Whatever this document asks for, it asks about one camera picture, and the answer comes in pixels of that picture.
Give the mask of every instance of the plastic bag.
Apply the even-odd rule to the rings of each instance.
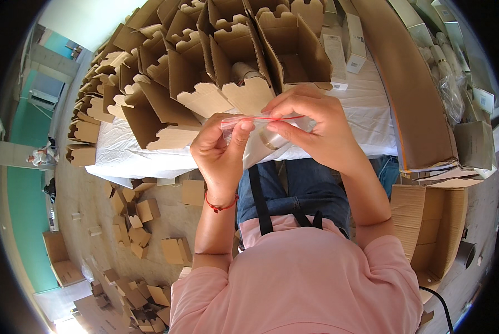
[[[259,163],[273,153],[275,153],[276,156],[280,156],[292,146],[292,143],[285,138],[267,130],[266,125],[268,125],[268,123],[281,120],[307,132],[312,130],[314,126],[314,121],[312,119],[297,113],[292,113],[282,118],[272,118],[270,117],[269,112],[255,116],[241,115],[222,121],[223,137],[227,143],[231,141],[231,135],[235,125],[243,120],[253,120],[253,124],[255,125],[255,129],[249,135],[246,150],[242,157],[244,170]]]

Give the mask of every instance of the cardboard box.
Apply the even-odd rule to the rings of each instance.
[[[90,285],[92,286],[92,294],[94,296],[98,296],[103,293],[103,286],[97,279],[93,282],[90,282]]]
[[[192,266],[192,253],[185,237],[160,240],[166,262]]]
[[[131,184],[134,191],[145,191],[156,186],[156,177],[132,178]]]
[[[201,130],[192,112],[172,100],[168,90],[156,82],[139,82],[139,87],[149,103],[142,102],[134,108],[122,106],[122,109],[140,147],[182,149],[191,143]]]
[[[270,71],[281,91],[308,83],[320,89],[333,88],[331,62],[301,17],[283,12],[276,18],[272,12],[261,12],[257,26],[270,59]]]
[[[94,296],[73,302],[94,333],[127,334],[129,328],[121,321],[121,315],[111,306],[101,309]]]
[[[167,326],[170,325],[170,310],[170,307],[165,307],[156,313]]]
[[[493,166],[493,129],[484,121],[457,124],[453,130],[459,163],[489,170]]]
[[[466,189],[393,185],[390,200],[395,235],[418,277],[436,290],[457,254],[468,207]],[[431,294],[420,291],[424,303]]]
[[[69,125],[68,139],[81,143],[97,143],[99,125],[85,121],[75,121]]]
[[[422,48],[433,46],[433,40],[426,24],[407,0],[389,0],[403,24],[411,34],[414,43]]]
[[[179,42],[176,50],[168,50],[170,96],[205,118],[233,108],[214,84],[209,43],[205,33],[194,31],[188,42]]]
[[[409,32],[385,1],[352,3],[392,106],[400,170],[455,166],[457,148],[441,97]]]
[[[145,247],[147,246],[149,239],[151,239],[151,233],[148,233],[142,227],[139,228],[131,227],[129,229],[129,237],[131,238],[131,241],[133,243],[139,245],[140,247]]]
[[[294,0],[290,3],[290,11],[296,16],[301,15],[313,33],[320,37],[327,1],[310,0],[309,3],[306,3],[304,0]]]
[[[139,259],[145,259],[149,251],[149,246],[142,247],[135,242],[131,242],[131,250]]]
[[[119,275],[113,269],[103,271],[103,277],[105,277],[105,280],[110,285],[116,284],[115,282],[119,279]]]
[[[116,189],[114,195],[110,198],[110,202],[112,203],[112,207],[116,214],[127,212],[127,202],[120,189]]]
[[[331,74],[331,84],[333,89],[346,90],[348,80],[346,77],[346,60],[342,49],[342,39],[340,36],[323,35],[324,49],[333,65]]]
[[[170,306],[171,304],[171,289],[169,286],[163,288],[159,286],[147,285],[147,289],[151,294],[151,297],[155,301],[155,304]]]
[[[230,31],[215,31],[210,39],[210,48],[216,85],[222,90],[222,94],[242,114],[259,114],[275,94],[259,36],[252,23],[243,17],[243,22],[234,24]],[[233,65],[238,62],[249,65],[262,77],[242,79],[243,85],[233,82]]]
[[[69,144],[66,146],[66,160],[75,167],[95,164],[95,147],[87,144]]]
[[[84,280],[82,272],[69,260],[55,262],[51,264],[51,268],[58,284],[63,288]]]
[[[203,206],[205,201],[205,181],[184,180],[181,202],[188,205]]]
[[[154,198],[146,199],[136,204],[136,210],[138,211],[140,221],[143,223],[160,217],[159,205]]]

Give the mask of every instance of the white wall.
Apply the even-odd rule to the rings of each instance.
[[[52,0],[39,24],[95,52],[146,0]]]

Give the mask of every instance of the white packaging box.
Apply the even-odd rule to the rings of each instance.
[[[344,58],[344,49],[342,48],[342,39],[340,36],[323,35],[324,49],[327,57],[333,65],[331,74],[331,84],[333,89],[346,90],[346,60]]]

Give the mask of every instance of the concrete floor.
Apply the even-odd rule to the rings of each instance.
[[[80,78],[86,71],[87,66],[81,66],[77,74],[79,80],[73,82],[69,89],[68,99],[71,102],[66,102],[66,105],[73,104],[75,97],[71,92],[78,91]],[[61,122],[55,131],[55,138],[61,148],[66,145],[71,112],[70,108],[64,108]],[[180,187],[158,186],[144,193],[142,198],[156,198],[161,217],[146,223],[153,236],[149,241],[147,258],[140,260],[129,248],[119,246],[114,240],[111,229],[114,211],[109,199],[103,194],[102,186],[105,182],[103,179],[88,174],[84,168],[72,167],[65,159],[58,164],[55,179],[57,188],[55,207],[59,228],[75,265],[80,267],[82,259],[86,260],[97,279],[102,279],[101,272],[109,268],[131,279],[143,277],[150,284],[158,282],[172,284],[177,279],[182,266],[166,263],[160,240],[166,237],[186,236],[193,251],[196,226],[201,212],[201,207],[186,206],[181,203]],[[454,264],[438,289],[446,300],[453,323],[459,319],[465,304],[475,293],[493,255],[499,204],[498,174],[468,188],[468,194],[466,241],[477,244],[476,256],[467,270],[459,264]],[[72,213],[75,212],[81,213],[79,221],[72,220]],[[103,233],[89,237],[88,227],[96,225],[102,227]],[[481,266],[476,265],[478,256],[483,257]],[[113,305],[121,311],[116,289],[106,283],[103,283],[103,286]],[[425,310],[427,312],[434,310],[435,316],[433,320],[422,326],[418,333],[446,333],[448,330],[446,319],[438,299],[432,298],[425,305]]]

